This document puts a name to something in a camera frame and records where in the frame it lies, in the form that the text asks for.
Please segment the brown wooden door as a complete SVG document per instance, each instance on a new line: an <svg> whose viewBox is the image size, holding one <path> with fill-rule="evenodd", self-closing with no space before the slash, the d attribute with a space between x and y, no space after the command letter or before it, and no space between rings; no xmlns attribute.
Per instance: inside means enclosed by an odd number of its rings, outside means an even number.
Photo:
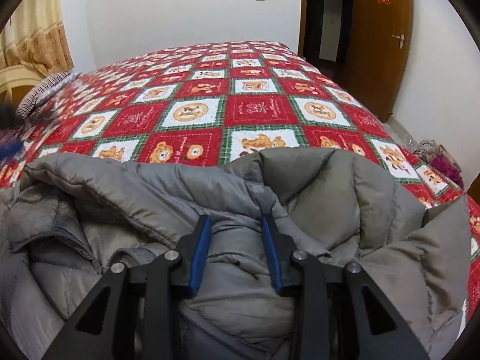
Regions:
<svg viewBox="0 0 480 360"><path fill-rule="evenodd" d="M353 0L343 87L382 122L395 105L412 27L413 0Z"/></svg>

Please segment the grey puffer jacket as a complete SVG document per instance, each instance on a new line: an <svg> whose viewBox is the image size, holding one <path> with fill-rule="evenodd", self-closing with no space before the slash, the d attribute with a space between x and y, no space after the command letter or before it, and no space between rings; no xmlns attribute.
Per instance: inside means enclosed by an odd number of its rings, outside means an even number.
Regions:
<svg viewBox="0 0 480 360"><path fill-rule="evenodd" d="M426 208L346 150L262 150L222 167L50 154L1 193L1 328L27 359L46 351L114 263L176 249L202 215L211 239L199 291L177 307L180 359L291 359L295 302L272 287L262 219L336 267L358 263L441 359L461 325L470 214Z"/></svg>

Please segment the red patchwork bear bedspread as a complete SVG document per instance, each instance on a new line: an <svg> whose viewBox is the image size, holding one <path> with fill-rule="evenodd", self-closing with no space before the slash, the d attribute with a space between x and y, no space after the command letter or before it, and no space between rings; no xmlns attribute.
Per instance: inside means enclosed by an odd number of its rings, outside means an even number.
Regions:
<svg viewBox="0 0 480 360"><path fill-rule="evenodd" d="M348 150L390 172L427 208L461 190L397 145L375 117L275 42L164 49L79 75L27 119L1 104L1 186L54 153L118 162L223 165L285 147Z"/></svg>

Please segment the beige patterned curtain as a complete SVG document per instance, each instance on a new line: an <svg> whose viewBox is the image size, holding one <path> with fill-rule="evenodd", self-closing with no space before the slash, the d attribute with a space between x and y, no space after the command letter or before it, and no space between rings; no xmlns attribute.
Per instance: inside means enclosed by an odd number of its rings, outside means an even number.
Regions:
<svg viewBox="0 0 480 360"><path fill-rule="evenodd" d="M24 65L47 77L74 67L61 0L22 0L1 31L1 68Z"/></svg>

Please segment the striped grey pillow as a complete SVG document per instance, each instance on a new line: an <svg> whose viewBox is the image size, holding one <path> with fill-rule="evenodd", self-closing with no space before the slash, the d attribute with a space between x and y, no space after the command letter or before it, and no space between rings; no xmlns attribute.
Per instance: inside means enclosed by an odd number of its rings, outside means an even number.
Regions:
<svg viewBox="0 0 480 360"><path fill-rule="evenodd" d="M45 104L79 75L79 72L70 70L68 72L55 72L47 76L24 96L16 109L16 116L20 119L27 119L36 108Z"/></svg>

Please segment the cream wooden headboard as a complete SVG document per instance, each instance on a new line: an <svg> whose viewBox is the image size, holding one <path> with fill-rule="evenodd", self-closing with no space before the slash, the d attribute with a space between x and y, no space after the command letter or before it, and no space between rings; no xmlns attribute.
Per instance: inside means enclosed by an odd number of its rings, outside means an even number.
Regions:
<svg viewBox="0 0 480 360"><path fill-rule="evenodd" d="M17 108L28 92L45 77L37 70L24 65L1 69L1 104Z"/></svg>

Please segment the magenta clothes pile on floor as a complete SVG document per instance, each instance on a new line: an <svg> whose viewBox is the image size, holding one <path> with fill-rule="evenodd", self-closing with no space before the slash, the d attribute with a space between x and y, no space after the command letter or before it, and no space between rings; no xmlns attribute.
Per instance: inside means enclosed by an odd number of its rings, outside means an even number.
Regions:
<svg viewBox="0 0 480 360"><path fill-rule="evenodd" d="M412 147L412 152L460 188L464 188L461 168L443 145L435 140L422 140Z"/></svg>

